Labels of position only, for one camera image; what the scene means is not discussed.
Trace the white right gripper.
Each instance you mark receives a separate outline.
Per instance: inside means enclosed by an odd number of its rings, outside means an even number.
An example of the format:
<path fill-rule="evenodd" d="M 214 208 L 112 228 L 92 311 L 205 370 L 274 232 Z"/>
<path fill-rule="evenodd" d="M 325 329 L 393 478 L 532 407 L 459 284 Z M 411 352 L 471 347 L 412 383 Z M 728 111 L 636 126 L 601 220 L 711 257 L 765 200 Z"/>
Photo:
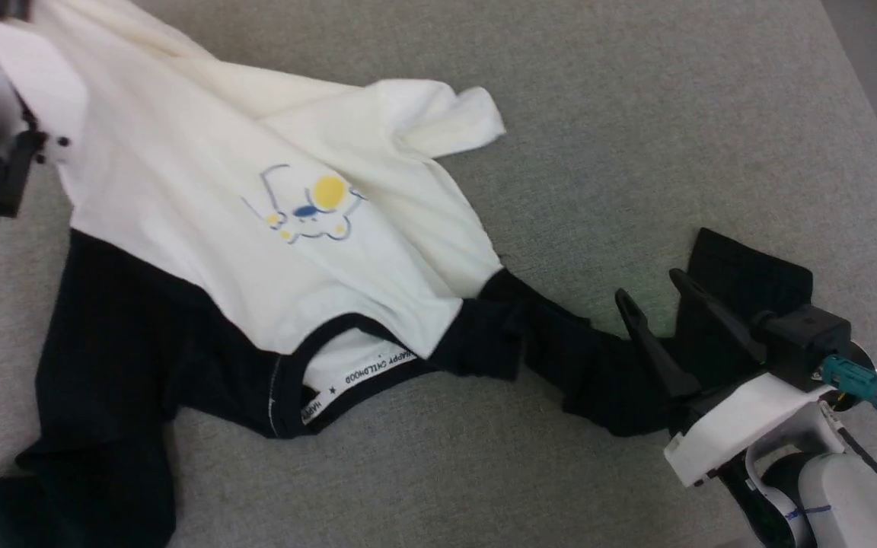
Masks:
<path fill-rule="evenodd" d="M 754 339 L 745 320 L 684 270 L 669 270 L 669 278 L 682 301 L 692 301 L 702 308 L 756 364 L 765 363 L 766 348 Z M 645 371 L 654 378 L 665 399 L 676 402 L 699 394 L 702 385 L 679 367 L 651 332 L 647 316 L 629 292 L 619 288 L 614 299 Z M 737 466 L 745 469 L 753 488 L 762 489 L 755 462 L 783 445 L 838 454 L 840 440 L 826 416 L 826 403 L 821 401 L 831 389 L 817 381 L 801 390 L 764 372 L 735 388 L 686 433 L 676 434 L 664 449 L 665 460 L 682 485 L 689 488 L 709 478 L 711 472 L 721 474 L 724 465 L 737 459 Z"/>

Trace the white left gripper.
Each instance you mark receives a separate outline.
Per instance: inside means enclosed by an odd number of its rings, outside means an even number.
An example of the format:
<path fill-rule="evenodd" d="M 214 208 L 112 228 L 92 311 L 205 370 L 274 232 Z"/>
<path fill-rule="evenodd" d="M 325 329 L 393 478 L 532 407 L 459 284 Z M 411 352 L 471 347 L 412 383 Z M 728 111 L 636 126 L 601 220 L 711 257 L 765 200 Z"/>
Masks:
<path fill-rule="evenodd" d="M 39 156 L 67 164 L 86 127 L 88 89 L 30 16 L 30 11 L 21 18 L 0 11 L 0 153 L 31 129 L 45 135 Z"/>

